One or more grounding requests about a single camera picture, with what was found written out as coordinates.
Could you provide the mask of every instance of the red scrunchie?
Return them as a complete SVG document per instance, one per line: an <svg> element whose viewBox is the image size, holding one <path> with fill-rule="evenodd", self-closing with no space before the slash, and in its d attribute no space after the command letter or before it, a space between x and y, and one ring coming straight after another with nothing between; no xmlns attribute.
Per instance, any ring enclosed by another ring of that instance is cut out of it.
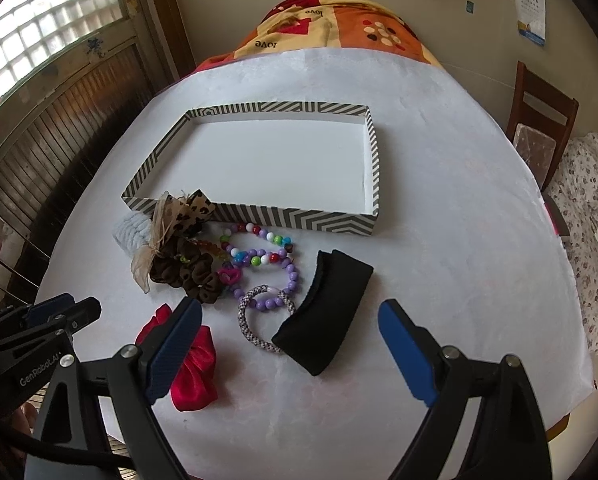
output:
<svg viewBox="0 0 598 480"><path fill-rule="evenodd" d="M172 310L168 304L160 306L153 319L141 329L135 344L141 344L154 327L166 322L170 314ZM213 384L216 362L217 353L210 327L202 325L170 386L170 397L175 408L180 412L194 412L217 400L217 389Z"/></svg>

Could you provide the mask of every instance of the chair backrest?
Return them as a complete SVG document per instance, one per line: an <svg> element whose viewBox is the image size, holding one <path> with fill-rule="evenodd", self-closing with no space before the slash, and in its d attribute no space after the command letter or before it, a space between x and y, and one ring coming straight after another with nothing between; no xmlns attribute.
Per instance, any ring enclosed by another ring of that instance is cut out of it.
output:
<svg viewBox="0 0 598 480"><path fill-rule="evenodd" d="M557 123L557 121L546 117L531 107L524 101L524 94L526 92L563 115L566 118L566 123ZM542 190L547 187L554 172L557 171L557 166L559 166L559 161L561 160L563 151L566 149L570 133L572 132L572 126L575 123L577 110L578 102L576 99L569 98L550 83L541 79L537 74L530 72L521 61L517 62L514 99L512 99L512 109L510 111L508 127L506 128L506 137L512 142L517 124L522 123L536 128L557 142Z"/></svg>

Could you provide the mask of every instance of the box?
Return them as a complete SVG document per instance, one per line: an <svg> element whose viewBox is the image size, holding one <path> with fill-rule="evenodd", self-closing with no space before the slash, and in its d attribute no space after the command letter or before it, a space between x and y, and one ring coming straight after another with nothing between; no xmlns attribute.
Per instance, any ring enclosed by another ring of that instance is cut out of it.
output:
<svg viewBox="0 0 598 480"><path fill-rule="evenodd" d="M196 189L217 205L215 221L370 235L379 214L370 110L303 101L189 110L122 199L150 214L165 190Z"/></svg>

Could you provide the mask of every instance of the colorful blanket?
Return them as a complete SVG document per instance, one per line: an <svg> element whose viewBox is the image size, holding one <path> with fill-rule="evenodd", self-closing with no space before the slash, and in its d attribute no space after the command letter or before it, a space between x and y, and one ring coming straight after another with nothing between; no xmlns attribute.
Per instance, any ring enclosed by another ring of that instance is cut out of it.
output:
<svg viewBox="0 0 598 480"><path fill-rule="evenodd" d="M255 54L321 46L369 48L441 67L399 16L370 0L286 0L237 50L205 60L195 72Z"/></svg>

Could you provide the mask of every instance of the gray rope bracelet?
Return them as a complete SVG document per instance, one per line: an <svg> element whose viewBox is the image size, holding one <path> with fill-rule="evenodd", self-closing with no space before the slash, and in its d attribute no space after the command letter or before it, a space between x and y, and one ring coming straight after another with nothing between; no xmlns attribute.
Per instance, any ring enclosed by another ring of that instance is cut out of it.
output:
<svg viewBox="0 0 598 480"><path fill-rule="evenodd" d="M255 336L250 330L248 326L248 322L246 321L246 308L250 303L250 300L263 292L269 292L270 294L276 294L278 298L284 302L285 307L288 309L290 315L295 313L295 302L290 299L290 297L283 291L279 290L278 288L274 288L268 285L259 285L255 288L249 290L245 296L242 296L239 299L239 310L237 311L237 321L239 322L239 328L241 329L241 333L243 336L250 341L253 345L258 346L259 348L272 352L275 354L282 354L283 351L277 345L274 345L268 341L264 341L263 339Z"/></svg>

